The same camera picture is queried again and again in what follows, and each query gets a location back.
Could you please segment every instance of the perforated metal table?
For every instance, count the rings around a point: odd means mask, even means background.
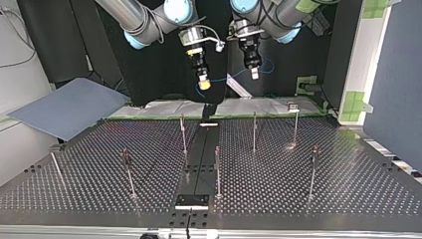
[[[334,119],[108,120],[0,188],[1,225],[167,230],[422,232],[422,186]],[[312,149],[320,147],[310,196]],[[222,197],[216,198],[216,146]],[[130,197],[120,152],[133,157]],[[175,210],[180,194],[209,195],[209,209]]]

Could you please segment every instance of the blue joint cover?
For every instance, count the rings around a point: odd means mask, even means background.
[[[134,39],[130,34],[128,34],[127,32],[124,32],[124,36],[126,38],[126,40],[129,42],[129,44],[131,45],[132,48],[136,49],[136,50],[140,50],[144,47],[149,46],[143,43],[138,42],[136,39]]]
[[[169,21],[184,24],[192,18],[192,2],[190,0],[166,0],[164,2],[164,14]]]
[[[238,13],[250,13],[257,7],[259,0],[231,0],[233,10]]]
[[[294,26],[294,28],[296,29],[293,29],[288,34],[280,38],[276,38],[276,41],[283,44],[288,44],[292,42],[296,38],[296,36],[298,36],[299,32],[301,31],[301,27],[302,27],[302,23],[300,22]]]

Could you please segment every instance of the white wall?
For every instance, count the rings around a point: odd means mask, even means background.
[[[390,12],[391,7],[388,7],[383,18],[360,19],[344,85],[339,119],[346,92],[365,92],[363,101],[369,103]],[[339,122],[347,125],[363,125],[365,117],[366,113],[361,113],[358,122],[341,120]]]
[[[16,0],[0,0],[0,6],[18,10]],[[22,24],[11,16],[17,29],[24,34]],[[28,59],[32,50],[20,41],[16,33],[0,16],[0,66]],[[6,114],[51,91],[38,60],[10,68],[0,68],[0,185],[43,158],[57,140],[20,122],[7,119]]]
[[[17,9],[16,1],[0,0],[1,6]],[[22,24],[14,17],[15,26],[24,34]],[[32,50],[20,41],[0,16],[0,66],[28,59]],[[0,115],[26,105],[50,92],[46,74],[38,57],[24,65],[0,68]]]

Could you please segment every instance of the wire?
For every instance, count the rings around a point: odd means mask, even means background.
[[[335,115],[338,117],[338,111],[334,108],[334,106],[332,105],[332,103],[329,101],[328,97],[325,94],[325,91],[323,90],[323,86],[320,85],[320,91],[323,94],[323,97],[325,98],[325,100],[328,102],[328,105],[331,106],[332,111],[335,113]]]
[[[37,53],[36,51],[35,51],[35,49],[34,49],[34,47],[32,47],[30,44],[29,44],[29,41],[27,42],[27,41],[25,41],[24,40],[24,38],[19,34],[19,32],[18,32],[18,30],[16,29],[16,27],[15,27],[15,25],[13,25],[13,23],[12,23],[12,21],[10,20],[10,18],[6,15],[6,13],[11,13],[11,14],[13,14],[14,16],[16,16],[18,19],[19,19],[19,21],[21,21],[21,23],[22,23],[22,25],[23,25],[23,27],[24,27],[24,29],[25,29],[25,33],[27,34],[27,38],[29,38],[29,35],[28,35],[28,32],[27,32],[27,29],[26,29],[26,27],[25,27],[25,23],[24,23],[24,20],[22,19],[22,17],[17,13],[17,12],[15,12],[15,11],[13,11],[13,10],[11,10],[11,9],[9,9],[9,8],[5,8],[5,7],[0,7],[0,13],[1,13],[1,15],[6,19],[6,22],[12,27],[12,29],[16,32],[16,34],[18,35],[18,37],[19,37],[19,39],[22,41],[22,42],[24,42],[25,43],[25,45],[28,47],[28,48],[30,48],[31,50],[32,50],[32,54],[31,54],[31,56],[28,58],[28,59],[26,59],[26,60],[24,60],[24,61],[22,61],[22,62],[17,62],[17,63],[12,63],[12,64],[7,64],[7,65],[3,65],[3,66],[0,66],[0,69],[1,68],[9,68],[9,67],[16,67],[16,66],[19,66],[19,65],[22,65],[22,64],[25,64],[25,63],[27,63],[27,62],[29,62],[29,61],[31,61],[34,57],[35,57],[35,54]]]
[[[270,70],[270,71],[259,71],[260,73],[262,73],[262,74],[270,74],[270,73],[272,73],[275,69],[276,69],[276,65],[274,65],[274,63],[268,58],[268,57],[266,57],[266,56],[263,56],[273,67],[272,67],[272,69]],[[242,73],[244,73],[244,72],[246,72],[246,71],[248,71],[249,69],[243,69],[243,70],[241,70],[241,71],[239,71],[238,73],[236,73],[235,75],[233,75],[233,76],[230,76],[231,78],[236,78],[236,77],[238,77],[238,76],[240,76]],[[227,81],[227,77],[226,78],[222,78],[222,79],[218,79],[218,80],[210,80],[210,82],[211,83],[219,83],[219,82],[225,82],[225,81]],[[197,84],[196,85],[196,92],[198,93],[198,95],[200,96],[200,97],[202,97],[202,98],[204,98],[205,99],[205,96],[199,91],[199,85]]]
[[[196,93],[198,93],[198,95],[199,95],[200,97],[205,98],[204,94],[202,94],[202,93],[199,91],[199,85],[198,85],[198,84],[196,84],[195,89],[196,89]]]
[[[212,28],[210,28],[208,26],[205,26],[205,25],[195,25],[195,27],[199,27],[199,28],[203,28],[203,29],[206,29],[206,30],[210,30],[212,33],[214,33],[214,35],[217,38],[219,44],[222,45],[221,40],[220,40],[220,37],[218,36],[218,33],[214,29],[212,29]]]
[[[9,8],[6,8],[6,7],[1,7],[1,6],[0,6],[0,13],[1,13],[1,14],[3,15],[3,17],[6,19],[7,24],[8,24],[8,25],[12,28],[12,30],[14,30],[14,31],[15,31],[16,35],[18,35],[19,39],[21,39],[21,41],[22,41],[23,43],[25,43],[25,45],[26,45],[29,49],[31,49],[31,50],[33,50],[33,51],[34,51],[34,47],[33,47],[33,46],[31,46],[31,44],[30,44],[29,34],[28,34],[28,31],[27,31],[27,29],[26,29],[26,27],[25,27],[25,22],[24,22],[24,20],[22,19],[22,17],[21,17],[21,16],[20,16],[17,12],[15,12],[14,10],[9,9]],[[22,23],[22,26],[23,26],[23,28],[24,28],[24,30],[25,30],[25,34],[26,34],[26,38],[27,38],[27,40],[25,40],[25,39],[21,36],[21,34],[19,33],[19,31],[16,29],[15,25],[12,23],[12,21],[10,20],[10,18],[6,15],[6,13],[10,13],[10,14],[14,15],[16,18],[18,18],[18,19],[19,19],[19,21]]]
[[[123,78],[121,78],[120,80],[118,80],[118,82],[115,84],[115,86],[113,87],[113,89],[115,91],[118,90],[118,87],[120,87],[121,83],[123,82]]]
[[[31,61],[31,60],[34,58],[35,53],[36,53],[36,51],[33,51],[33,52],[32,52],[31,57],[29,57],[29,58],[28,58],[27,60],[25,60],[25,61],[18,62],[18,63],[13,63],[13,64],[9,64],[9,65],[3,65],[3,66],[0,66],[0,68],[16,67],[16,66],[19,66],[19,65],[25,64],[25,63],[27,63],[27,62]]]
[[[318,4],[322,4],[322,5],[334,5],[334,4],[337,4],[337,3],[341,2],[341,0],[330,0],[330,1],[326,1],[326,0],[313,0],[313,2],[316,2]]]
[[[270,60],[270,58],[268,58],[268,57],[266,57],[265,55],[263,55],[263,57],[267,60],[267,62],[269,62],[273,67],[271,68],[271,70],[270,71],[261,71],[260,70],[260,73],[263,73],[263,74],[271,74],[275,69],[276,69],[276,65],[274,65],[274,63]]]

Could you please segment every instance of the small sign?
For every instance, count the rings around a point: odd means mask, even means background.
[[[288,112],[289,113],[298,113],[299,110],[299,105],[293,102],[289,102],[288,103]]]

